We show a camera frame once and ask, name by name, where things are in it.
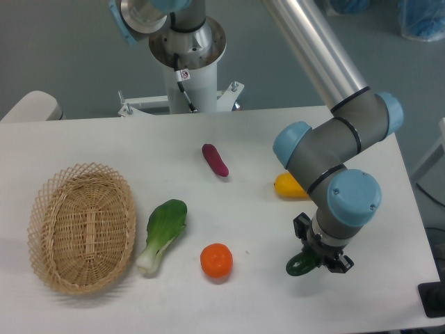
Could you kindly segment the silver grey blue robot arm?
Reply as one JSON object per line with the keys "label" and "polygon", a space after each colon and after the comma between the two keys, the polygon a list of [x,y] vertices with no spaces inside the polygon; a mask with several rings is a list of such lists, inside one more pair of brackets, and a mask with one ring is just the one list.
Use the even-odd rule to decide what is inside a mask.
{"label": "silver grey blue robot arm", "polygon": [[[345,163],[393,134],[403,123],[403,109],[389,93],[368,87],[313,1],[264,5],[332,113],[315,128],[303,121],[289,125],[273,143],[280,163],[317,207],[313,218],[294,219],[303,247],[286,271],[301,276],[325,266],[345,273],[353,261],[344,247],[381,201],[377,181]],[[216,76],[205,79],[199,71],[218,61],[226,41],[203,1],[110,1],[108,7],[124,39],[148,39],[154,58],[167,67],[171,113],[216,111],[223,101]]]}

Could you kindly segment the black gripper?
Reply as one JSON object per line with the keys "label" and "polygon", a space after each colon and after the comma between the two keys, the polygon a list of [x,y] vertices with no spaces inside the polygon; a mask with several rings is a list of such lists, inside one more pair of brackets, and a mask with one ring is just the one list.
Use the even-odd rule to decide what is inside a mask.
{"label": "black gripper", "polygon": [[308,215],[301,213],[293,220],[296,237],[302,242],[301,252],[313,251],[321,257],[321,266],[331,273],[346,273],[354,262],[344,255],[344,245],[331,246],[323,241],[322,232],[315,231],[316,219],[310,220]]}

